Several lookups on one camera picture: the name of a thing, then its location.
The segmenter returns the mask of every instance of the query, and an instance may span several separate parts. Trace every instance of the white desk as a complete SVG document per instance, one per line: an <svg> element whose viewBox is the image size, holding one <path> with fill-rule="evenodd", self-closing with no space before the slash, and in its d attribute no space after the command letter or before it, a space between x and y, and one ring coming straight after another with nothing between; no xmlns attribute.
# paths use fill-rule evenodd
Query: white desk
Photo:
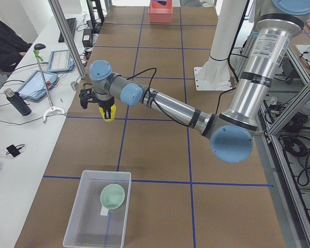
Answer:
<svg viewBox="0 0 310 248"><path fill-rule="evenodd" d="M82 15L67 15L67 18L76 17L77 26L82 22ZM83 32L75 33L74 40L80 54L84 51L82 45ZM36 43L44 43L46 49L40 51L44 61L49 60L52 50L67 49L65 43L58 43L59 29L54 17L50 20ZM33 47L24 56L18 67L36 63ZM13 73L9 80L26 80L37 66L26 67ZM62 107L66 112L71 105L75 91L70 83L79 78L76 69L59 80L57 87L50 91L53 104ZM6 88L17 90L20 85L7 83ZM0 95L0 105L8 103L4 95ZM47 96L40 102L30 103L32 113L22 116L11 104L0 107L0 120L22 123L41 117L49 108ZM13 126L0 122L0 149L14 144L25 144L25 150L16 158L0 157L0 248L14 247L28 215L32 201L36 195L39 183L46 169L59 136L65 116L49 117L46 124L42 119L22 126Z"/></svg>

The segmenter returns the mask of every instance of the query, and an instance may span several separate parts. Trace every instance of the black keyboard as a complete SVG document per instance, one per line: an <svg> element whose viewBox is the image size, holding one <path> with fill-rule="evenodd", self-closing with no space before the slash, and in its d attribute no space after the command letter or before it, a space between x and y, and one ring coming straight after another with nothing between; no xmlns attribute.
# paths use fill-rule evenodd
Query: black keyboard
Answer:
<svg viewBox="0 0 310 248"><path fill-rule="evenodd" d="M68 27L71 31L72 37L74 37L74 32L76 31L76 24L77 24L76 18L69 18L69 19L66 19L66 21L67 21ZM60 33L60 37L58 39L58 42L60 42L60 43L64 42L64 38L63 38L62 33Z"/></svg>

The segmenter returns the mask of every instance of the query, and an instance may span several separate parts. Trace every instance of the black cylinder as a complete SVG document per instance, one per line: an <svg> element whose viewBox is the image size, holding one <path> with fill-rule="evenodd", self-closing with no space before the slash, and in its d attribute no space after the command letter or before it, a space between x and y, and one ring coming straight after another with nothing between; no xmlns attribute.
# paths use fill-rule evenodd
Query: black cylinder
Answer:
<svg viewBox="0 0 310 248"><path fill-rule="evenodd" d="M18 92L12 91L8 88L5 90L7 100L21 113L21 115L29 115L31 113L31 108L23 101Z"/></svg>

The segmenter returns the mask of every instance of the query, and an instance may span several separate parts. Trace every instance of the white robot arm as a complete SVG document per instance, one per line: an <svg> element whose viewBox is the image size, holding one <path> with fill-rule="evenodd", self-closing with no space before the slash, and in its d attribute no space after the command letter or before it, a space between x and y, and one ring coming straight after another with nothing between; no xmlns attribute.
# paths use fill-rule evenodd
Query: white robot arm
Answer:
<svg viewBox="0 0 310 248"><path fill-rule="evenodd" d="M259 35L229 108L219 116L204 113L143 83L130 82L113 73L103 60L90 66L93 89L81 92L81 104L86 108L87 99L92 98L88 102L97 102L104 119L111 120L114 98L128 105L140 102L198 130L210 139L211 150L221 160L240 162L252 152L257 112L291 39L301 33L309 13L310 0L257 2L255 21Z"/></svg>

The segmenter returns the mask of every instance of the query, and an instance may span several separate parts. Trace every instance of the green plate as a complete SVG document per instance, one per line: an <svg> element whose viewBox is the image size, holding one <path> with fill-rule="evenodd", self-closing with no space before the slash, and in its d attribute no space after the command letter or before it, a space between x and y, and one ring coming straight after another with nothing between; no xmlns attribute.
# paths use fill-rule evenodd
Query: green plate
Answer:
<svg viewBox="0 0 310 248"><path fill-rule="evenodd" d="M116 209L125 199L125 191L119 184L109 184L101 191L100 202L102 206L108 209Z"/></svg>

